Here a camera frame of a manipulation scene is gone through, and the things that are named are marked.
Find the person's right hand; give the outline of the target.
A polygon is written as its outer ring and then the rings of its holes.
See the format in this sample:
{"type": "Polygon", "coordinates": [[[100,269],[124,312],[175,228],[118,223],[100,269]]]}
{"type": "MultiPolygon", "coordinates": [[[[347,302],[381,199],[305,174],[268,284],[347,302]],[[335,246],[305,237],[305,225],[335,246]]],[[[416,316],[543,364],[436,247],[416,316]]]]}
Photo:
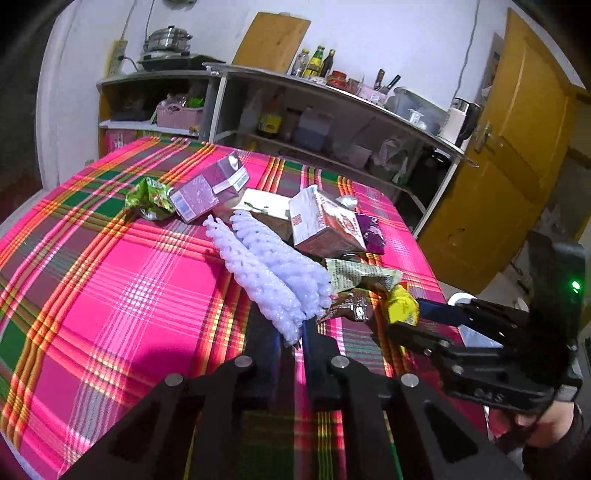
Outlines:
{"type": "Polygon", "coordinates": [[[574,402],[554,401],[541,417],[516,414],[514,421],[528,432],[525,440],[527,445],[547,448],[558,443],[567,434],[574,417],[574,402]]]}

